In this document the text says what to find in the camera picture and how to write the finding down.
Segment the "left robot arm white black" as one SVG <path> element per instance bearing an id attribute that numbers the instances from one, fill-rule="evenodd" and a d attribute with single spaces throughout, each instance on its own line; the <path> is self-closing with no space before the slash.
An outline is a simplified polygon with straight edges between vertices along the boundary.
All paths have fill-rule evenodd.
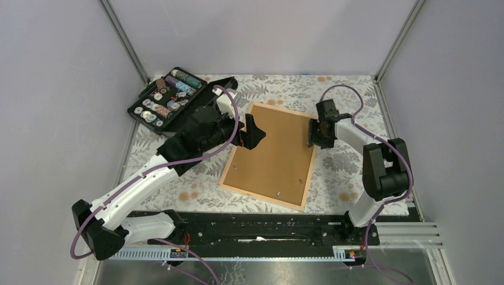
<path id="1" fill-rule="evenodd" d="M 216 106 L 198 107 L 130 178 L 91 203 L 83 199 L 74 203 L 71 210 L 77 236 L 73 244 L 82 238 L 90 254 L 102 261 L 129 243 L 149 239 L 179 243 L 184 238 L 183 226 L 169 214 L 130 217 L 130 213 L 154 190 L 209 158 L 209 150 L 222 151 L 229 144 L 252 150 L 265 136 L 249 113 L 241 122 L 232 112 L 222 113 Z"/>

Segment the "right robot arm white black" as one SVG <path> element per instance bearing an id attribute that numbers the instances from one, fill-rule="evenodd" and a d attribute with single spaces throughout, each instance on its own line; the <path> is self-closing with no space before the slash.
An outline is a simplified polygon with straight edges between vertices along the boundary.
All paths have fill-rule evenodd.
<path id="1" fill-rule="evenodd" d="M 363 227 L 375 220 L 379 209 L 412 188 L 407 146 L 400 138 L 385 140 L 366 130 L 349 113 L 340 113 L 333 100 L 317 103 L 316 110 L 318 117 L 308 123 L 307 145 L 327 149 L 340 140 L 363 157 L 364 192 L 347 212 L 347 224 L 341 228 L 343 241 L 355 245 L 364 237 Z"/>

